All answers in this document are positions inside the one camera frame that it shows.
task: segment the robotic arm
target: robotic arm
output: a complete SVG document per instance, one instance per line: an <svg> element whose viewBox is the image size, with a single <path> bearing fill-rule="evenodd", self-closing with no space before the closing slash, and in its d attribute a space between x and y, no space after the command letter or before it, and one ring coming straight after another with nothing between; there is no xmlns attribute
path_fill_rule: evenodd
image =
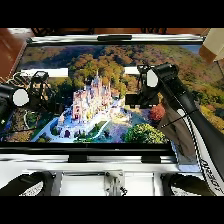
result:
<svg viewBox="0 0 224 224"><path fill-rule="evenodd" d="M143 95L160 91L169 106L179 113L194 141L204 179L215 195L224 195L224 135L197 109L193 96L178 78L178 67L169 63L139 66L143 80Z"/></svg>

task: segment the picture of castle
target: picture of castle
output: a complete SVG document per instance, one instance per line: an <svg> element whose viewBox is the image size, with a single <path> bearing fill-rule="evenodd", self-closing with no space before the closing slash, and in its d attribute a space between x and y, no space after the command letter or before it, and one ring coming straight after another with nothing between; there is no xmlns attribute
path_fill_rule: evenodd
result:
<svg viewBox="0 0 224 224"><path fill-rule="evenodd" d="M109 107L112 104L110 83L102 84L97 74L84 90L73 93L73 104L66 109L56 126L61 138L74 138L77 135L87 135L101 120L107 120Z"/></svg>

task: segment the metal bracket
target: metal bracket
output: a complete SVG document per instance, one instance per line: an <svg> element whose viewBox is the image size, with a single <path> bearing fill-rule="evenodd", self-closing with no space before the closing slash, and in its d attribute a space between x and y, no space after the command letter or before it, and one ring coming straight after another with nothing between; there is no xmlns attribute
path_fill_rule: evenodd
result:
<svg viewBox="0 0 224 224"><path fill-rule="evenodd" d="M105 173L104 189L108 196L122 196L122 192L126 194L124 184L125 178L122 170L111 170Z"/></svg>

